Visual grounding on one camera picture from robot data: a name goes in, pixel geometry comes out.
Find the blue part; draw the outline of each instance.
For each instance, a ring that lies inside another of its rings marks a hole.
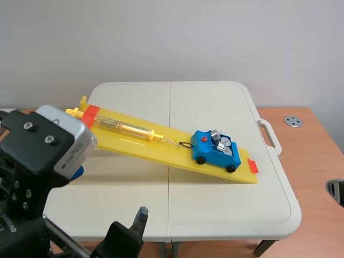
[[[235,166],[235,168],[238,168],[238,166],[240,166],[241,164],[241,161],[240,161],[237,144],[233,142],[229,136],[222,134],[221,137],[227,137],[232,142],[230,148],[233,152],[233,155],[230,156],[223,152],[220,152],[216,149],[216,146],[214,145],[215,142],[211,138],[210,132],[211,131],[208,131],[208,132],[197,131],[191,137],[192,158],[195,160],[198,157],[204,157],[206,160],[206,163],[214,165],[214,166],[218,166],[222,168],[227,168],[228,166]],[[207,137],[206,142],[201,141],[203,137]]]
[[[74,174],[74,176],[70,179],[71,181],[77,179],[78,177],[82,176],[84,174],[84,168],[81,166],[77,170],[77,172]]]

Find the yellow ramp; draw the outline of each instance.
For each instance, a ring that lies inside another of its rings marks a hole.
[[[84,96],[80,102],[80,110],[85,111],[88,106],[89,105],[86,104],[86,97]],[[174,142],[179,142],[178,138],[185,142],[191,142],[192,134],[170,127],[158,125],[102,108],[99,109],[98,115],[153,129],[155,130],[155,133],[165,135]],[[191,170],[228,180],[257,183],[257,177],[251,172],[247,161],[247,159],[249,159],[249,154],[247,150],[242,148],[238,148],[241,165],[235,172],[228,173],[224,168],[209,164],[198,165],[195,160],[192,159],[192,150],[190,148],[185,148],[183,146],[178,147],[172,143],[163,142],[158,139],[149,141],[144,138],[113,131],[96,123],[93,124],[91,130],[98,139],[97,147],[109,152],[139,157],[141,159],[150,160],[168,166]]]

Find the round metal plate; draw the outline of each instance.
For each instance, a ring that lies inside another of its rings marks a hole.
[[[286,116],[284,117],[284,122],[292,127],[300,127],[303,124],[301,119],[296,116]]]

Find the black wheel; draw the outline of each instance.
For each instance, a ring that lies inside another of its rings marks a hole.
[[[203,165],[205,163],[205,157],[197,157],[196,163],[199,165]]]
[[[226,171],[227,171],[228,173],[233,173],[233,172],[236,171],[236,168],[235,168],[235,166],[228,166],[228,167],[226,168]]]

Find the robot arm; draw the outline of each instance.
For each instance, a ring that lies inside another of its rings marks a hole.
[[[80,176],[81,164],[97,145],[81,121],[51,105],[29,114],[0,111],[0,121],[0,128],[10,131],[0,143],[0,257],[54,257],[50,240],[67,251],[63,257],[137,257],[145,209],[138,213],[140,232],[113,223],[97,254],[42,217],[51,189]]]

